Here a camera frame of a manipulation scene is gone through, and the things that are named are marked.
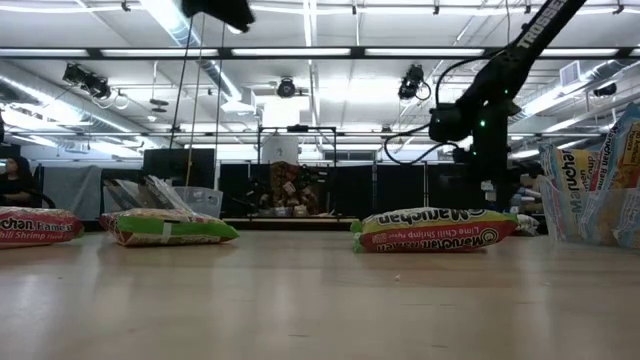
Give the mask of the lime chili shrimp ramen packet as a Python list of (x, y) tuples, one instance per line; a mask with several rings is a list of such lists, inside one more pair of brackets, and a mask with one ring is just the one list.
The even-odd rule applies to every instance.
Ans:
[(518, 225), (515, 214), (422, 207), (371, 215), (350, 231), (356, 252), (470, 252), (501, 242)]
[(63, 209), (0, 207), (0, 249), (47, 246), (84, 234), (84, 225)]
[(125, 247), (219, 244), (239, 237), (218, 218), (179, 209), (134, 208), (104, 213), (99, 222)]

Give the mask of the overhead light bar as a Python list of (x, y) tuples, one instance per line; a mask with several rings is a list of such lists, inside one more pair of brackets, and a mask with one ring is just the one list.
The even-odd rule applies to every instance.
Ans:
[(258, 60), (258, 59), (421, 59), (487, 58), (493, 47), (269, 47), (269, 48), (34, 48), (0, 47), (0, 59), (31, 60)]

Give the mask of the thin black horizontal bar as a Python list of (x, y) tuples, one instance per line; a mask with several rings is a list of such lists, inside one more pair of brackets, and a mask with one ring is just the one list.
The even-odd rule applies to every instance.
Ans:
[[(71, 132), (61, 132), (61, 131), (9, 131), (6, 132), (6, 136), (39, 136), (39, 137), (54, 137), (54, 138), (63, 138), (63, 137), (87, 137), (87, 138), (98, 138), (98, 137), (118, 137), (118, 138), (134, 138), (134, 137), (143, 137), (143, 138), (165, 138), (174, 140), (178, 138), (257, 138), (258, 136), (267, 135), (267, 134), (279, 134), (283, 136), (307, 136), (307, 137), (327, 137), (327, 138), (375, 138), (375, 139), (386, 139), (392, 136), (395, 136), (395, 133), (389, 132), (338, 132), (331, 131), (328, 129), (321, 129), (316, 131), (307, 131), (307, 132), (288, 132), (287, 130), (275, 130), (275, 129), (267, 129), (262, 132), (257, 131), (241, 131), (241, 132), (88, 132), (88, 131), (71, 131)], [(604, 132), (513, 132), (508, 133), (506, 135), (507, 139), (511, 139), (512, 137), (519, 138), (575, 138), (575, 139), (588, 139), (588, 138), (604, 138), (606, 133)]]

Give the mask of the black spotlight cluster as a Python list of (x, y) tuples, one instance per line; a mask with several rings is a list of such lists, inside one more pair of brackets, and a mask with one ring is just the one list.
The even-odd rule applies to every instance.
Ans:
[(68, 63), (62, 80), (87, 92), (92, 98), (105, 100), (111, 96), (108, 79), (84, 69), (79, 64)]

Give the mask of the white cylinder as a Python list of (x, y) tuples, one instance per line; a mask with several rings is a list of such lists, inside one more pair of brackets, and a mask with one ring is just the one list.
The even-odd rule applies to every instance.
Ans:
[(296, 165), (299, 159), (299, 139), (294, 136), (274, 135), (261, 145), (261, 162), (285, 162)]

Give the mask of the black monitor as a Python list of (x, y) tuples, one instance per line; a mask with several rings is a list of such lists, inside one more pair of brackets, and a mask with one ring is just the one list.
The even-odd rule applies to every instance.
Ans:
[(149, 149), (143, 153), (143, 172), (174, 186), (213, 188), (214, 149)]

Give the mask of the clear plastic bin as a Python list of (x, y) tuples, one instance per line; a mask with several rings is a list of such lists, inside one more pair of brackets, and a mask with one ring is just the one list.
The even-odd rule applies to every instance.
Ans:
[(538, 186), (554, 240), (640, 250), (640, 189), (561, 191), (543, 176)]
[[(105, 213), (124, 211), (133, 208), (159, 208), (168, 209), (172, 203), (168, 200), (161, 200), (145, 186), (134, 186), (128, 191), (118, 186), (104, 186), (103, 190), (103, 211)], [(201, 187), (178, 187), (173, 190), (178, 197), (195, 213), (220, 217), (223, 193), (209, 188)]]

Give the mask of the grey cloth cover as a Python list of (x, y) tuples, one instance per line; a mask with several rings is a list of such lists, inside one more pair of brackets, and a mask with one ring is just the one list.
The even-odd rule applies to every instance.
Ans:
[(43, 193), (58, 209), (72, 212), (81, 221), (94, 221), (102, 203), (102, 169), (44, 167)]

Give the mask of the black partition curtain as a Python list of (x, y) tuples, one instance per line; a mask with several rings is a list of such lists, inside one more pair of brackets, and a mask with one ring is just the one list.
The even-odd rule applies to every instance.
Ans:
[[(224, 198), (222, 215), (226, 218), (249, 216), (285, 216), (259, 209), (261, 191), (266, 189), (271, 164), (224, 164), (220, 189)], [(481, 207), (481, 190), (463, 178), (463, 168), (455, 164), (418, 164), (413, 166), (366, 163), (356, 166), (324, 164), (321, 173), (323, 212), (312, 216), (365, 218), (387, 211), (441, 207), (467, 209)]]

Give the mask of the person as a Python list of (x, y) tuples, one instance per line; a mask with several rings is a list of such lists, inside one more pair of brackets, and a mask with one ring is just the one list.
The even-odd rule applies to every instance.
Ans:
[(36, 207), (33, 193), (38, 190), (28, 160), (22, 156), (6, 159), (0, 174), (0, 206)]

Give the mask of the white ceiling vent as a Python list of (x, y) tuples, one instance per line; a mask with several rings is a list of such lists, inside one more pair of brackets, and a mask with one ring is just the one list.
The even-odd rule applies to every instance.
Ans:
[(568, 87), (580, 81), (581, 65), (579, 61), (573, 61), (559, 70), (560, 84)]

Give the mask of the shelf clutter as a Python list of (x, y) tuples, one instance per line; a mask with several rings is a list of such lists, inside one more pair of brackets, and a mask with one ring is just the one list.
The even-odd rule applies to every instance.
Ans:
[(543, 212), (542, 195), (536, 178), (528, 174), (520, 176), (519, 187), (511, 198), (509, 211), (527, 215)]

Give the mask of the white dark ramen packet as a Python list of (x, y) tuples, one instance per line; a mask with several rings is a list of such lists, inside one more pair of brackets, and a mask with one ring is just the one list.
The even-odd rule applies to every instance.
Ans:
[(515, 236), (537, 236), (540, 223), (533, 217), (525, 214), (517, 215), (518, 226), (514, 231)]

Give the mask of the silver air duct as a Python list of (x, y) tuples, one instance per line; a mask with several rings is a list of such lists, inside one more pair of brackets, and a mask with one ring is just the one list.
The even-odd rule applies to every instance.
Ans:
[(177, 46), (195, 51), (195, 63), (221, 93), (220, 104), (224, 112), (256, 112), (256, 106), (251, 101), (243, 99), (240, 88), (223, 71), (221, 62), (207, 59), (204, 54), (200, 54), (200, 49), (204, 47), (204, 30), (207, 22), (214, 20), (220, 23), (222, 35), (227, 35), (231, 29), (236, 33), (242, 34), (242, 32), (204, 13), (198, 13), (192, 17), (185, 16), (181, 11), (181, 0), (139, 1)]

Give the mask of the black frame stand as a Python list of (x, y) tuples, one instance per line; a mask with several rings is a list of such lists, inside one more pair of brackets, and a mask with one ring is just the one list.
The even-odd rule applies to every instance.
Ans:
[(299, 159), (296, 165), (300, 163), (302, 141), (306, 138), (311, 138), (315, 141), (314, 146), (320, 154), (324, 153), (324, 148), (320, 144), (320, 139), (323, 139), (333, 147), (333, 154), (337, 153), (338, 131), (335, 127), (308, 126), (300, 124), (289, 126), (259, 126), (257, 128), (255, 145), (258, 164), (270, 164), (261, 162), (261, 145), (266, 138), (274, 135), (294, 136), (299, 139)]

